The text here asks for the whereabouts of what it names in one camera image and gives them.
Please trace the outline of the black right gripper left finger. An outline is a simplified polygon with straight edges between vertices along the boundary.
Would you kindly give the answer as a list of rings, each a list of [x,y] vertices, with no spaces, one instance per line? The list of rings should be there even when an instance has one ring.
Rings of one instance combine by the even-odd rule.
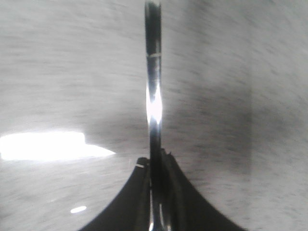
[[[131,176],[113,201],[82,231],[147,231],[150,227],[149,160],[138,158]]]

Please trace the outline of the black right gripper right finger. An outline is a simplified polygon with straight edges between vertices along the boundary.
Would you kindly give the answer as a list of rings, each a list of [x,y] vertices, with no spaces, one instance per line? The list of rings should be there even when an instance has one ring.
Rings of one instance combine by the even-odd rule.
[[[167,231],[243,231],[191,184],[171,153],[162,154],[162,216]]]

